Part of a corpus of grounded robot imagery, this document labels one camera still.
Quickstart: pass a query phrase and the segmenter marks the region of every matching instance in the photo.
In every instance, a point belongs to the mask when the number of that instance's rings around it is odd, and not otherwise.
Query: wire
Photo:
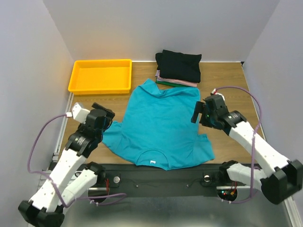
[[[237,182],[235,182],[235,188],[234,188],[234,190],[232,191],[232,194],[234,194],[235,192],[236,192],[236,190],[237,190]]]
[[[231,188],[228,190],[229,192],[232,190],[233,184],[234,184],[234,183],[237,183],[237,182],[235,182],[235,181],[232,182],[232,186],[231,186]]]
[[[199,182],[202,180],[202,177],[199,177],[199,178],[196,178],[194,180],[192,180],[189,184],[188,184],[188,187],[191,187],[195,182]]]
[[[112,123],[113,123],[113,120],[110,119],[110,122],[108,123],[108,126],[107,126],[107,128],[105,130],[109,129],[109,127],[112,125]]]
[[[221,201],[225,201],[228,203],[234,203],[234,204],[240,204],[240,203],[245,203],[248,202],[249,200],[251,200],[253,197],[255,197],[255,195],[258,193],[258,191],[256,191],[252,196],[249,196],[248,198],[241,200],[241,201],[228,201],[228,200],[223,200],[221,199]]]
[[[51,178],[48,174],[44,173],[43,171],[32,171],[32,170],[30,169],[30,161],[31,161],[31,159],[32,159],[32,156],[33,156],[33,153],[34,153],[34,149],[35,149],[35,147],[36,147],[36,144],[37,144],[37,142],[38,142],[38,140],[39,140],[39,138],[40,138],[40,136],[41,136],[43,130],[46,128],[46,126],[47,126],[50,122],[54,121],[54,120],[57,119],[57,118],[66,117],[66,116],[67,116],[66,114],[61,114],[61,115],[55,116],[55,117],[53,117],[52,119],[48,120],[48,121],[43,125],[43,127],[41,128],[40,132],[38,133],[38,135],[37,135],[37,137],[36,137],[36,139],[35,139],[35,141],[34,141],[34,144],[33,144],[32,148],[31,148],[31,150],[30,150],[30,153],[29,153],[29,156],[28,156],[28,160],[27,160],[27,171],[28,171],[30,174],[39,174],[39,175],[42,175],[42,176],[44,176],[47,180],[49,180],[49,182],[52,184],[53,189],[55,190],[55,192],[56,192],[56,194],[57,194],[57,196],[58,196],[60,202],[61,202],[62,205],[63,205],[64,207],[66,207],[66,208],[70,207],[76,200],[83,200],[83,199],[103,199],[103,198],[109,198],[109,197],[122,196],[122,198],[120,198],[120,199],[118,199],[118,200],[116,200],[116,201],[114,201],[114,202],[109,202],[109,203],[102,204],[102,205],[110,205],[110,204],[114,204],[114,203],[119,202],[119,201],[121,201],[122,199],[124,199],[127,195],[126,195],[125,193],[118,193],[118,194],[105,195],[105,196],[79,197],[79,198],[75,198],[74,200],[72,200],[69,204],[66,204],[66,203],[64,202],[64,199],[63,199],[63,197],[62,197],[62,195],[61,195],[61,193],[60,193],[60,191],[59,191],[57,185],[53,182],[52,178]]]
[[[106,183],[106,192],[109,195],[109,180],[108,180],[108,178],[106,179],[105,183]]]
[[[254,165],[255,165],[255,143],[256,143],[256,134],[257,134],[257,131],[258,129],[260,128],[261,126],[261,120],[262,120],[262,109],[261,109],[261,105],[259,103],[259,101],[254,97],[254,95],[252,93],[250,93],[248,90],[242,88],[242,87],[238,87],[238,86],[224,86],[224,87],[218,87],[215,89],[215,92],[214,94],[218,91],[218,90],[221,90],[221,89],[225,89],[225,88],[235,88],[235,89],[239,89],[239,90],[242,90],[244,92],[246,92],[247,94],[249,94],[254,100],[255,102],[257,103],[258,105],[258,108],[259,108],[259,121],[258,121],[258,124],[257,126],[255,127],[254,129],[254,132],[252,134],[252,146],[251,146],[251,164],[250,164],[250,196],[246,199],[246,200],[243,200],[243,201],[239,201],[239,202],[232,202],[232,203],[242,203],[242,202],[247,202],[249,201],[255,194],[253,194],[253,188],[254,188]]]
[[[107,192],[107,194],[108,194],[108,190],[107,190],[107,180],[104,180],[104,182],[105,182],[106,192]]]

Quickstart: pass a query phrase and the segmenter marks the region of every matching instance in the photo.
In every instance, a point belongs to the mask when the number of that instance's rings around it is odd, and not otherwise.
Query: plastic tray
[[[130,59],[75,61],[68,90],[75,95],[125,94],[131,77]]]

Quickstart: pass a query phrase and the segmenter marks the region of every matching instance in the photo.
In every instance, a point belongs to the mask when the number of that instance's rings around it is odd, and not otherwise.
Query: robotic arm
[[[223,130],[251,154],[254,129],[246,118],[238,111],[229,112],[222,95],[211,94],[204,101],[196,103],[191,121],[196,122],[201,113],[200,123],[203,126]],[[303,165],[278,153],[258,134],[255,135],[255,159],[262,170],[254,171],[254,188],[262,191],[273,204],[281,203],[302,189]],[[229,161],[223,163],[220,169],[225,180],[250,185],[249,167]]]
[[[251,153],[254,130],[246,118],[238,111],[229,112],[222,95],[211,95],[204,101],[197,102],[191,121],[196,122],[201,113],[200,123],[203,126],[223,130]],[[106,177],[104,168],[92,162],[68,185],[75,171],[102,141],[103,132],[115,116],[111,110],[96,103],[92,107],[91,111],[80,104],[72,108],[70,117],[79,121],[80,125],[69,137],[59,162],[50,174],[51,180],[46,180],[30,200],[22,201],[18,207],[26,222],[35,227],[61,226],[67,208],[89,187]],[[259,135],[255,135],[255,159],[262,170],[254,171],[254,188],[262,191],[270,202],[279,204],[302,189],[303,165],[298,160],[290,161],[279,154]],[[236,161],[223,163],[220,173],[222,181],[250,185],[251,169]]]
[[[70,207],[89,187],[105,179],[102,166],[89,163],[78,178],[67,186],[75,171],[102,141],[103,132],[109,128],[115,116],[111,110],[96,103],[92,107],[94,109],[89,111],[78,103],[74,105],[72,117],[80,125],[69,137],[59,162],[50,174],[52,181],[46,180],[29,201],[22,201],[18,207],[23,218],[35,227],[61,226],[63,209]],[[57,194],[62,195],[64,204],[59,201]]]

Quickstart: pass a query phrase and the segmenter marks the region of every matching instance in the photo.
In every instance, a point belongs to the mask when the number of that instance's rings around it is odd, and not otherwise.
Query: folded clothes
[[[182,85],[182,84],[173,84],[173,83],[164,82],[164,81],[157,81],[157,80],[156,80],[156,84],[163,84],[163,85],[171,86],[171,87],[188,87],[188,86]]]
[[[183,54],[163,50],[162,53],[156,54],[157,69],[161,71],[162,78],[200,83],[199,62],[201,57],[201,54]]]
[[[160,76],[160,70],[157,70],[155,77],[157,78],[157,81],[160,81],[160,82],[169,82],[169,83],[174,83],[174,84],[182,84],[182,85],[185,85],[188,87],[197,87],[197,83],[192,83],[192,82],[183,81],[183,80],[179,80],[179,79],[162,78]]]

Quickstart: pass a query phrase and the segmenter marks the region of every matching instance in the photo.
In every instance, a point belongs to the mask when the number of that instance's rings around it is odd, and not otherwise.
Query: green folded cloth
[[[186,85],[182,85],[182,84],[173,84],[173,83],[164,82],[164,81],[156,81],[156,84],[164,84],[164,85],[171,86],[171,87],[188,87],[188,86],[186,86]]]

